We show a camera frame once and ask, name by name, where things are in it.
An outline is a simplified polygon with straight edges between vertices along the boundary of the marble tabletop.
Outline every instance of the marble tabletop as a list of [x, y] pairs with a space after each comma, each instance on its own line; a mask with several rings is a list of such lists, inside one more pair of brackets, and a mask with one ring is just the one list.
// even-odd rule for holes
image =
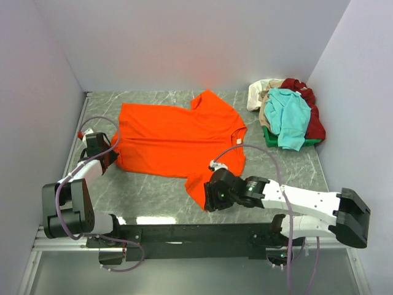
[[[190, 101], [200, 91], [152, 91], [152, 92], [92, 92], [88, 93], [82, 121], [96, 115], [106, 116], [118, 122], [122, 103], [165, 104], [190, 108]], [[266, 147], [258, 113], [246, 109], [247, 91], [216, 92], [232, 105], [248, 131], [244, 143]], [[89, 121], [85, 128], [104, 132], [111, 138], [115, 127], [102, 119]], [[72, 145], [71, 160], [66, 170], [76, 167], [82, 143]], [[327, 185], [314, 147], [303, 147], [299, 152], [267, 148], [278, 159], [285, 184], [314, 191], [327, 191]], [[276, 170], [270, 158], [259, 150], [244, 148], [246, 165], [243, 176], [260, 176], [276, 180]], [[165, 178], [125, 172], [111, 165], [104, 176], [89, 189], [95, 213], [113, 213], [126, 224], [217, 224], [271, 222], [282, 210], [245, 208], [237, 204], [223, 211], [208, 213], [188, 196], [185, 179]]]

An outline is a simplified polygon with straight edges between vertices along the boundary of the orange shirt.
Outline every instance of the orange shirt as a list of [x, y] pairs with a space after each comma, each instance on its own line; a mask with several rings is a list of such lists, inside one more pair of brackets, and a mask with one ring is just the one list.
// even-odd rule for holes
[[[177, 106], [124, 103], [119, 115], [122, 133], [115, 151], [126, 171], [187, 178], [185, 189], [204, 208], [204, 186], [210, 161], [227, 148], [243, 143], [247, 127], [239, 114], [210, 90]], [[117, 133], [112, 144], [117, 141]], [[233, 149], [219, 160], [239, 176], [246, 157]]]

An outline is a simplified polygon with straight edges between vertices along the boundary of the green basket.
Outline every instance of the green basket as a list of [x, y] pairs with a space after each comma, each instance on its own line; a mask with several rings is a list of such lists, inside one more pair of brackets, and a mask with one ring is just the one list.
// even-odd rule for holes
[[[269, 148], [278, 146], [278, 137], [269, 131], [268, 127], [263, 126], [263, 135], [265, 136], [266, 145]], [[316, 143], [320, 143], [321, 140], [305, 140], [302, 146], [313, 146]]]

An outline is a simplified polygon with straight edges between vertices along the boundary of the white wall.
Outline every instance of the white wall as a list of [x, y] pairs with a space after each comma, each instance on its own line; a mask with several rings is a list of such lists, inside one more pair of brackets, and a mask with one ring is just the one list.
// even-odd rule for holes
[[15, 294], [42, 219], [41, 187], [59, 179], [83, 92], [32, 1], [0, 9], [0, 286]]
[[84, 90], [309, 78], [349, 0], [35, 0]]
[[359, 251], [373, 294], [392, 294], [393, 2], [352, 0], [313, 71], [327, 140], [318, 149], [330, 190], [351, 187], [372, 211]]

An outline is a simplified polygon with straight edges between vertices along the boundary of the turquoise cloth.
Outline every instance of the turquoise cloth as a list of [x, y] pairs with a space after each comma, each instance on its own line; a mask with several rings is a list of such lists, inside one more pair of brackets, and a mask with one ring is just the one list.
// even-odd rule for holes
[[278, 146], [299, 151], [305, 142], [311, 109], [298, 92], [273, 88], [268, 93], [264, 113], [271, 132], [278, 135]]

